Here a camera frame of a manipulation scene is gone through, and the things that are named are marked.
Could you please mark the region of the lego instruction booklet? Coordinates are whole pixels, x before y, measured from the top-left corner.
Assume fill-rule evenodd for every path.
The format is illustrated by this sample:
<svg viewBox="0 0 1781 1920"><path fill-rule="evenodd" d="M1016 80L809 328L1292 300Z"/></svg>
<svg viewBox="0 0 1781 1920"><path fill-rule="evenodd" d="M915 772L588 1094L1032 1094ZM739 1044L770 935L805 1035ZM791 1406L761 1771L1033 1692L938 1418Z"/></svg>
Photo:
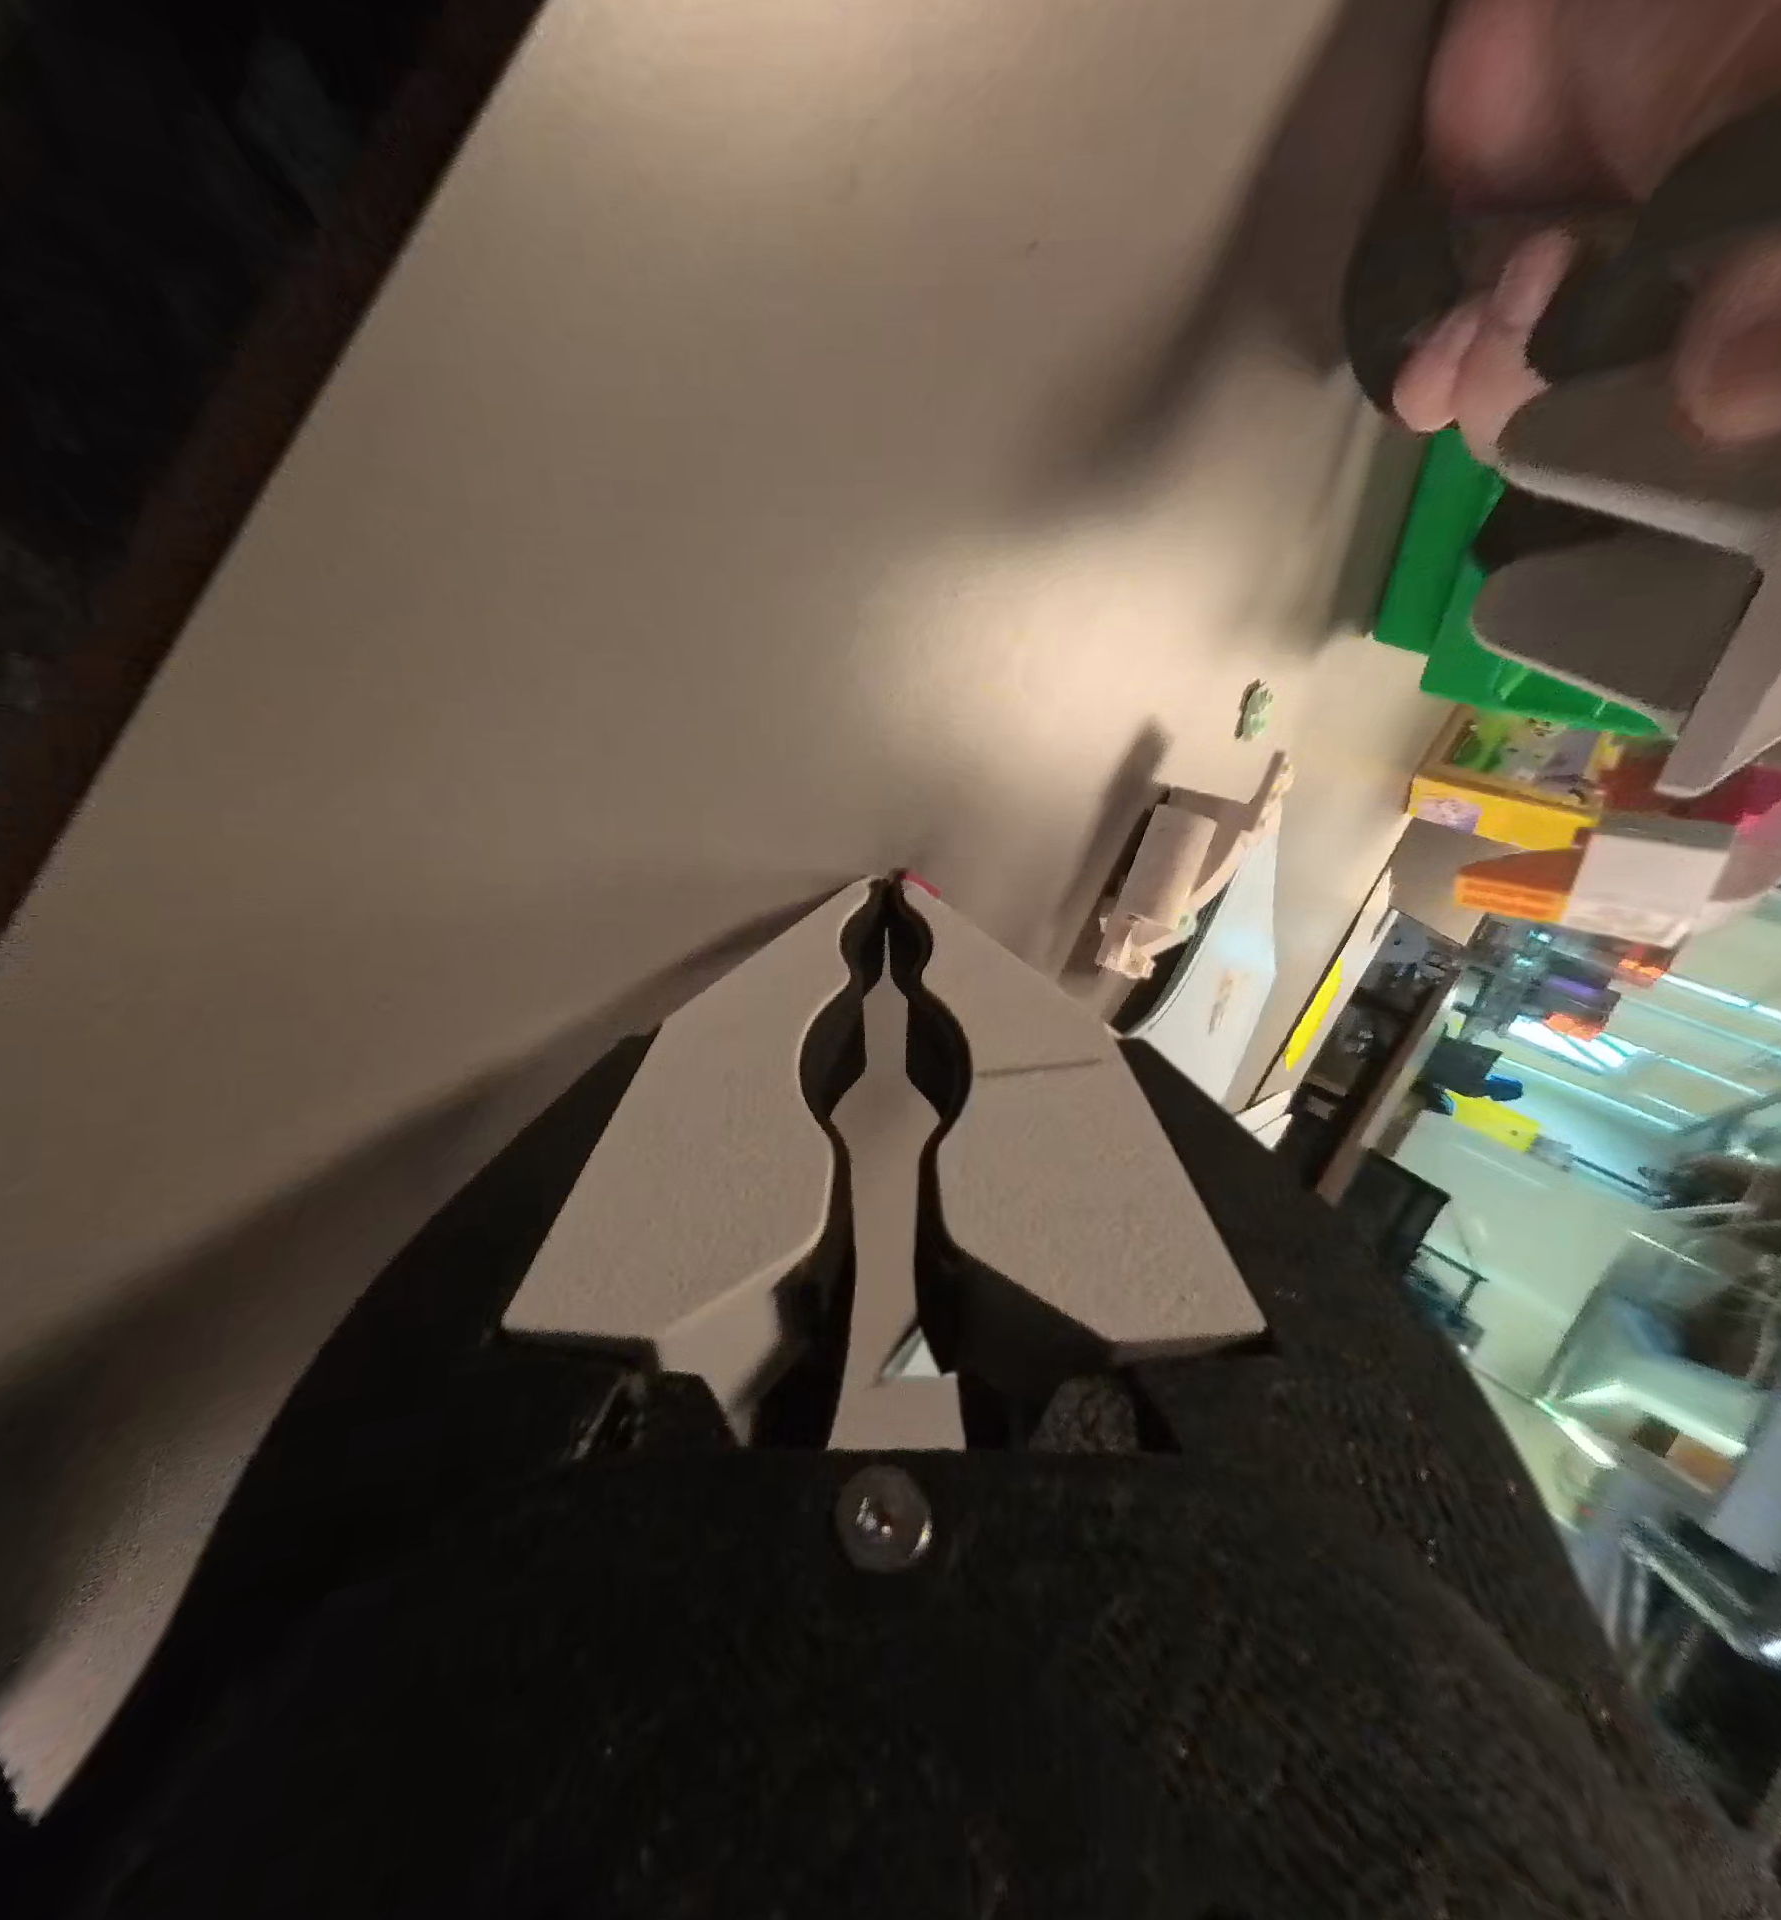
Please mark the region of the lego instruction booklet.
<svg viewBox="0 0 1781 1920"><path fill-rule="evenodd" d="M1188 942L1159 956L1151 979L1116 1015L1118 1038L1162 1056L1234 1116L1262 1109L1263 1129L1283 1127L1292 1088L1318 1043L1330 1035L1346 987L1362 979L1397 918L1393 875L1382 870L1277 1049L1277 1069L1289 1075L1287 1089L1257 1096L1262 1078L1246 1079L1241 1067L1263 1029L1278 976L1281 840L1281 830L1262 838L1223 893L1200 912Z"/></svg>

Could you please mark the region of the green plastic bin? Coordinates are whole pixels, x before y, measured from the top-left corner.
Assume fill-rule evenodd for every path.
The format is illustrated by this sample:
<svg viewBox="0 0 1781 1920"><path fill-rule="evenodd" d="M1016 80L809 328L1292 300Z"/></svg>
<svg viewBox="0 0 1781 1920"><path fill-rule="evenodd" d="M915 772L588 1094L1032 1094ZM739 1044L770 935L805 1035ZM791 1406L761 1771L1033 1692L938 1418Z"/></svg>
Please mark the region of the green plastic bin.
<svg viewBox="0 0 1781 1920"><path fill-rule="evenodd" d="M1607 519L1507 487L1456 429L1444 429L1415 476L1373 636L1418 654L1420 687L1441 702L1610 736L1655 736L1653 719L1494 652L1471 625L1475 598L1497 568L1612 532Z"/></svg>

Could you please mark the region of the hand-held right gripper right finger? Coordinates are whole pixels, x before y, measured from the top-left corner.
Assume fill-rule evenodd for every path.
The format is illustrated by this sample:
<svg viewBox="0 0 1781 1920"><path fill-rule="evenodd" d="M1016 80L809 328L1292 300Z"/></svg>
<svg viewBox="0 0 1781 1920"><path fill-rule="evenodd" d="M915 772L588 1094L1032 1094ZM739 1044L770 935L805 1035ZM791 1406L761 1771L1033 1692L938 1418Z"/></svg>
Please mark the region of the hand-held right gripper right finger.
<svg viewBox="0 0 1781 1920"><path fill-rule="evenodd" d="M969 1448L1025 1448L1069 1383L1262 1342L1263 1312L1103 1020L896 881L891 976L932 1116L915 1326Z"/></svg>

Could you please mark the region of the white lego assembly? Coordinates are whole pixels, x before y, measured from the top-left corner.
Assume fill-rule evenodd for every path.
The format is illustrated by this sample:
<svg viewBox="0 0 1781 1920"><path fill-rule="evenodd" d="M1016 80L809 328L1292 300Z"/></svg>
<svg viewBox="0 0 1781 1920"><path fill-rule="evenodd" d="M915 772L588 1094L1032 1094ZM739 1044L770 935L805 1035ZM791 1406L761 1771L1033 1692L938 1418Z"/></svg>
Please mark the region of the white lego assembly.
<svg viewBox="0 0 1781 1920"><path fill-rule="evenodd" d="M1133 984L1171 948L1188 946L1204 914L1281 827L1292 762L1277 751L1246 798L1171 787L1103 904L1094 964Z"/></svg>

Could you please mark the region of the person's left hand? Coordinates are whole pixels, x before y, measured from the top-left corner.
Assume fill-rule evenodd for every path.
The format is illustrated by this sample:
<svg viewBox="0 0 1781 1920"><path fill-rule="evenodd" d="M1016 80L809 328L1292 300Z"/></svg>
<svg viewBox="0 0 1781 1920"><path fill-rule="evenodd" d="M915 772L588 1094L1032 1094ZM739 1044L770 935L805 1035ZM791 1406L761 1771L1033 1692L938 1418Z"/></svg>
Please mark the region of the person's left hand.
<svg viewBox="0 0 1781 1920"><path fill-rule="evenodd" d="M1584 212L1648 202L1710 136L1781 105L1781 2L1452 4L1422 105L1422 160L1454 214L1507 240L1405 350L1388 411L1475 457L1543 391L1527 347L1581 253ZM1672 336L1680 431L1781 439L1781 224L1692 263Z"/></svg>

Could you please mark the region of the yellow lego set box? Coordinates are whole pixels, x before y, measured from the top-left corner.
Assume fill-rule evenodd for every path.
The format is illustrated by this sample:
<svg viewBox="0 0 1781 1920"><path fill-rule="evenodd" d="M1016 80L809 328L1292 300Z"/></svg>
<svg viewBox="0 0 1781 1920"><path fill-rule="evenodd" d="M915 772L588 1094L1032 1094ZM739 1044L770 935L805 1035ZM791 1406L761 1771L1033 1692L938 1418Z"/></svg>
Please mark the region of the yellow lego set box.
<svg viewBox="0 0 1781 1920"><path fill-rule="evenodd" d="M1451 709L1407 782L1409 818L1516 851L1561 851L1598 820L1612 734Z"/></svg>

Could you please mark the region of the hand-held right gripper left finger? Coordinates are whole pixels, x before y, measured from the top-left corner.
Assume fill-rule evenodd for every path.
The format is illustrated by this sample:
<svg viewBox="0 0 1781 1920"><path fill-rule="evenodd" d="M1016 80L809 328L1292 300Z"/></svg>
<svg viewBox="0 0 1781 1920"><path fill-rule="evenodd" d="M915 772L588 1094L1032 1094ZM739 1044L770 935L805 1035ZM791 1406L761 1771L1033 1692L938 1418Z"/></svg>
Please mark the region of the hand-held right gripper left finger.
<svg viewBox="0 0 1781 1920"><path fill-rule="evenodd" d="M870 1058L882 893L832 895L656 1029L502 1335L701 1380L742 1442L828 1447L855 1305L832 1116Z"/></svg>

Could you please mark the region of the red white storage box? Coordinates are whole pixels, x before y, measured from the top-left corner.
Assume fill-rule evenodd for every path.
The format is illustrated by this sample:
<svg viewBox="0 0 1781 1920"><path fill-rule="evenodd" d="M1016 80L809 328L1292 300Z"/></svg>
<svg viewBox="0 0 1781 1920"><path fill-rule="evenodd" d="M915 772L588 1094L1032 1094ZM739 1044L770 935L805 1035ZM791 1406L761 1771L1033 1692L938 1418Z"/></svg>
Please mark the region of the red white storage box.
<svg viewBox="0 0 1781 1920"><path fill-rule="evenodd" d="M1598 787L1598 818L1568 850L1475 860L1460 910L1637 948L1677 950L1752 914L1781 882L1781 743L1692 796L1662 787L1643 743Z"/></svg>

